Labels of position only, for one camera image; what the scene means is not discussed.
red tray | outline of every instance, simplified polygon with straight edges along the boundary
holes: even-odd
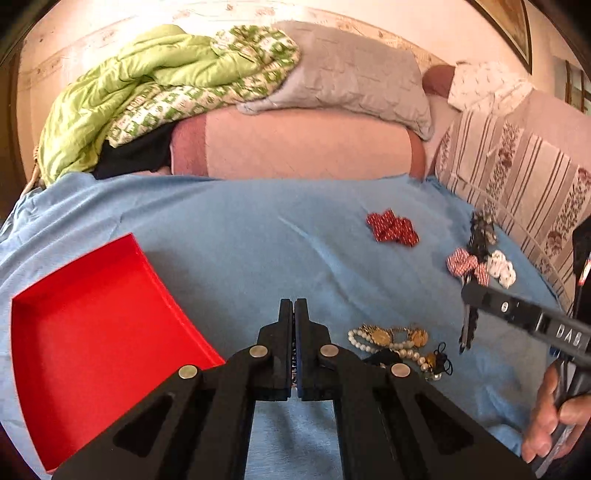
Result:
[[[11,342],[22,413],[49,472],[180,366],[223,363],[131,234],[14,297]]]

pearl necklace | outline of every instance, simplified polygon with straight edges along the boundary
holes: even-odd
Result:
[[[349,330],[349,333],[348,333],[349,342],[351,343],[351,345],[353,345],[355,348],[358,348],[362,352],[376,353],[379,350],[381,350],[381,348],[376,348],[371,345],[366,345],[365,343],[361,343],[361,342],[357,341],[355,336],[360,336],[365,341],[369,342],[372,345],[375,345],[372,335],[370,333],[364,331],[363,329]],[[431,362],[430,358],[427,359],[426,357],[422,356],[419,353],[419,351],[413,350],[413,347],[414,347],[414,342],[412,340],[407,340],[407,341],[401,342],[401,343],[390,342],[390,344],[388,346],[384,346],[384,348],[388,348],[389,350],[397,353],[401,360],[409,359],[409,360],[416,362],[417,365],[419,366],[419,368],[421,369],[421,372],[424,372],[424,373],[429,372],[430,373],[431,370],[433,369],[431,364],[434,364],[434,360],[433,360],[433,362]],[[439,380],[441,378],[441,373],[439,373],[437,375],[431,375],[431,377],[433,380]]]

striped fabric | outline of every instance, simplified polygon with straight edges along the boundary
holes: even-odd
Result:
[[[451,192],[494,215],[570,312],[571,237],[591,214],[591,173],[503,117],[469,111],[444,135],[435,174]]]

green comforter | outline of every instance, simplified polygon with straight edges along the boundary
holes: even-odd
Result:
[[[107,134],[121,144],[166,122],[263,98],[299,58],[297,45],[274,28],[241,26],[202,37],[176,25],[157,27],[61,92],[41,132],[41,178],[49,185],[91,170]]]

red hair bow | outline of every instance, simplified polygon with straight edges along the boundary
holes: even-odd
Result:
[[[473,272],[480,285],[488,286],[489,276],[486,272],[486,263],[479,264],[478,259],[463,248],[456,248],[456,251],[447,257],[447,269],[454,277],[460,278]]]
[[[407,247],[414,247],[418,243],[412,222],[408,218],[397,217],[391,209],[382,215],[370,213],[367,222],[378,242],[397,242]]]

